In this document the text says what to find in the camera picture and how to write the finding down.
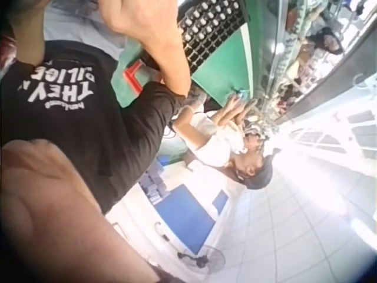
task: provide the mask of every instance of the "electric fan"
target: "electric fan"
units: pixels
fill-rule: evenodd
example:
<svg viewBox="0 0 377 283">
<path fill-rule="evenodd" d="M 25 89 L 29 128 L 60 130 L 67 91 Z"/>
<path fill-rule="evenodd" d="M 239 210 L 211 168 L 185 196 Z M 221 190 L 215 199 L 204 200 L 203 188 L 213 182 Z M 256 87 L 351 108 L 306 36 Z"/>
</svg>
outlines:
<svg viewBox="0 0 377 283">
<path fill-rule="evenodd" d="M 161 222 L 156 222 L 156 232 L 177 251 L 178 259 L 191 271 L 199 274 L 213 274 L 222 270 L 226 260 L 224 254 L 211 246 L 190 246 L 180 252 L 160 229 Z"/>
</svg>

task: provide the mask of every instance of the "red object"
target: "red object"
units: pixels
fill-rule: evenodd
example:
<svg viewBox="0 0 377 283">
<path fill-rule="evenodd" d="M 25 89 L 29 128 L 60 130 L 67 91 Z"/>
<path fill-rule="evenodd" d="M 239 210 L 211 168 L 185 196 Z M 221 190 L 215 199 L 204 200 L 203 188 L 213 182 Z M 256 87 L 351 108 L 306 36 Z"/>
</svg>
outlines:
<svg viewBox="0 0 377 283">
<path fill-rule="evenodd" d="M 131 67 L 127 68 L 123 72 L 123 76 L 125 80 L 130 84 L 131 88 L 134 90 L 137 96 L 141 93 L 143 90 L 143 87 L 136 79 L 135 75 L 136 72 L 140 69 L 142 66 L 142 63 L 140 60 L 137 60 L 135 64 L 133 64 Z"/>
</svg>

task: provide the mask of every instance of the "man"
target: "man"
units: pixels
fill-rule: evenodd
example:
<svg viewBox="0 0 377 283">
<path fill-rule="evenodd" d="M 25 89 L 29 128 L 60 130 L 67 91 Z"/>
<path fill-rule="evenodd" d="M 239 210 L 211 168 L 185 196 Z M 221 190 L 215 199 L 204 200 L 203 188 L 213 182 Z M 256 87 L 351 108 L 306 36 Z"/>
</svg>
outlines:
<svg viewBox="0 0 377 283">
<path fill-rule="evenodd" d="M 106 24 L 139 40 L 166 84 L 148 83 L 123 109 L 112 57 L 80 42 L 44 43 L 47 3 L 25 0 L 8 15 L 17 61 L 1 84 L 5 235 L 42 282 L 160 282 L 103 214 L 154 159 L 189 91 L 177 1 L 99 0 Z"/>
<path fill-rule="evenodd" d="M 238 96 L 233 96 L 211 117 L 195 114 L 197 106 L 185 107 L 173 124 L 188 148 L 206 165 L 231 169 L 240 182 L 261 175 L 255 188 L 265 187 L 272 178 L 272 159 L 265 164 L 259 137 L 245 135 L 242 130 L 243 120 L 254 103 L 245 106 Z"/>
</svg>

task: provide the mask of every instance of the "cap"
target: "cap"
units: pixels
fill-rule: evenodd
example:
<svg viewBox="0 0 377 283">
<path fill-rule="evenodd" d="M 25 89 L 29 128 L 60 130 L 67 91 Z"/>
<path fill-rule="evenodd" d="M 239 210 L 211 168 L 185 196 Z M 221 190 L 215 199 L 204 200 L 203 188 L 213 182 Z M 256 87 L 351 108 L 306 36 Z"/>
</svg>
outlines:
<svg viewBox="0 0 377 283">
<path fill-rule="evenodd" d="M 264 158 L 264 163 L 261 169 L 259 169 L 258 173 L 250 177 L 248 179 L 243 180 L 243 184 L 249 190 L 259 190 L 266 187 L 272 179 L 273 168 L 272 168 L 272 160 L 274 155 L 267 155 Z"/>
</svg>

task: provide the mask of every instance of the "black t-shirt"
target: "black t-shirt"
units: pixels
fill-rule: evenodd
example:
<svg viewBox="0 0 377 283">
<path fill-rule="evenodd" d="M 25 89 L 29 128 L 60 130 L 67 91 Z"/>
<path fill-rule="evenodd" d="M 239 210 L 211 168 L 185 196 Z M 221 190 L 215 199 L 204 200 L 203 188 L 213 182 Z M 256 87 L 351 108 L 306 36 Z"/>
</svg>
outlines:
<svg viewBox="0 0 377 283">
<path fill-rule="evenodd" d="M 148 83 L 121 108 L 111 86 L 116 66 L 95 47 L 49 41 L 39 67 L 15 62 L 1 83 L 1 146 L 15 139 L 56 144 L 103 213 L 148 168 L 165 126 L 184 101 L 166 86 Z"/>
</svg>

